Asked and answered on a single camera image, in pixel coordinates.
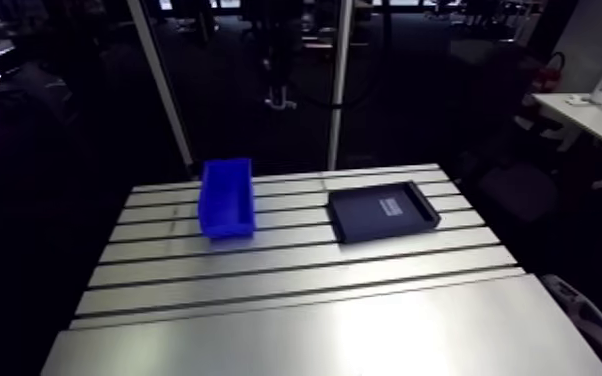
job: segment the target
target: white label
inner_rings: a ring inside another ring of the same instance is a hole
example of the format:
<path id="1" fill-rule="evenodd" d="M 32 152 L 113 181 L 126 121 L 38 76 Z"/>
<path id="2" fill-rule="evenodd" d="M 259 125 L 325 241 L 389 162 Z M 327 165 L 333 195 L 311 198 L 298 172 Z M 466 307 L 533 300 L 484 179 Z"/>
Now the white label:
<path id="1" fill-rule="evenodd" d="M 397 200 L 395 200 L 393 197 L 379 200 L 379 202 L 380 207 L 383 208 L 385 215 L 388 217 L 395 217 L 397 215 L 404 214 L 404 212 L 401 210 L 401 207 L 397 203 Z"/>

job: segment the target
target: red fire extinguisher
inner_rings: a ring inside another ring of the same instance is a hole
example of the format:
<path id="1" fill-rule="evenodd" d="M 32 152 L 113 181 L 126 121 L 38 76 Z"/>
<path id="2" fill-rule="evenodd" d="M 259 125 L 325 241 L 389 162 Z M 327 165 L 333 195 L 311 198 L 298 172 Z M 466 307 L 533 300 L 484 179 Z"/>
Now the red fire extinguisher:
<path id="1" fill-rule="evenodd" d="M 565 69 L 565 62 L 565 55 L 562 52 L 556 52 L 551 55 L 548 64 L 541 68 L 534 78 L 534 81 L 532 82 L 532 92 L 552 92 L 560 84 L 562 70 Z"/>

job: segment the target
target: tray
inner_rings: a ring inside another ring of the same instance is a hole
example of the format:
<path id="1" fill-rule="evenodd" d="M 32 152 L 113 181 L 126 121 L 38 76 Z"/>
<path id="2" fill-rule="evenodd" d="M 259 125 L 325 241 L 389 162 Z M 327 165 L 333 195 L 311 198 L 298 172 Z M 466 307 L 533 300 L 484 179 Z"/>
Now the tray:
<path id="1" fill-rule="evenodd" d="M 440 221 L 413 182 L 331 192 L 328 211 L 341 243 L 415 234 Z"/>
<path id="2" fill-rule="evenodd" d="M 249 159 L 205 162 L 198 221 L 208 238 L 252 235 L 254 190 Z"/>

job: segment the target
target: fire extinguisher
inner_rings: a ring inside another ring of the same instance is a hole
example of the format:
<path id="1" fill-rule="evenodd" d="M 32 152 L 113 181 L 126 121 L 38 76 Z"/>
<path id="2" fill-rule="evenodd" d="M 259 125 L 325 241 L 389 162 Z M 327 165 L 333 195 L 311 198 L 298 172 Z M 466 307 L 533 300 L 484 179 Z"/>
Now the fire extinguisher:
<path id="1" fill-rule="evenodd" d="M 562 80 L 565 63 L 565 55 L 562 52 L 555 52 L 548 59 L 546 66 L 537 72 L 529 92 L 523 97 L 520 110 L 514 117 L 516 123 L 530 129 L 534 123 L 541 120 L 539 116 L 541 105 L 534 99 L 532 94 L 550 93 L 555 90 L 560 84 L 560 80 Z"/>
<path id="2" fill-rule="evenodd" d="M 541 68 L 532 82 L 532 92 L 550 93 L 562 79 L 562 70 L 565 69 L 567 59 L 562 52 L 551 55 L 548 64 Z"/>

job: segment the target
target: glass panel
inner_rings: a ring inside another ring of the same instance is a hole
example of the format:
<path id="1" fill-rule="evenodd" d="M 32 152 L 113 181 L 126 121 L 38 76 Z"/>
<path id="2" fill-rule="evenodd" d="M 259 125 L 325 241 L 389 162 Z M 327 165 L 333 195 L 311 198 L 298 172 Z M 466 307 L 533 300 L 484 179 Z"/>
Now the glass panel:
<path id="1" fill-rule="evenodd" d="M 126 0 L 0 0 L 0 374 L 40 374 L 131 186 L 186 178 Z"/>
<path id="2" fill-rule="evenodd" d="M 393 8 L 389 42 L 385 7 L 357 6 L 345 101 L 368 94 L 343 113 L 340 168 L 443 162 L 480 134 L 465 126 L 467 116 L 485 124 L 520 103 L 536 66 L 521 46 L 531 35 L 518 33 L 524 18 L 507 17 L 495 1 L 483 9 L 485 23 L 471 27 L 455 1 L 446 4 L 438 13 Z M 515 43 L 499 42 L 514 35 Z M 503 104 L 499 111 L 491 100 Z"/>
<path id="3" fill-rule="evenodd" d="M 251 158 L 255 175 L 325 169 L 335 3 L 206 1 L 149 20 L 194 157 Z"/>

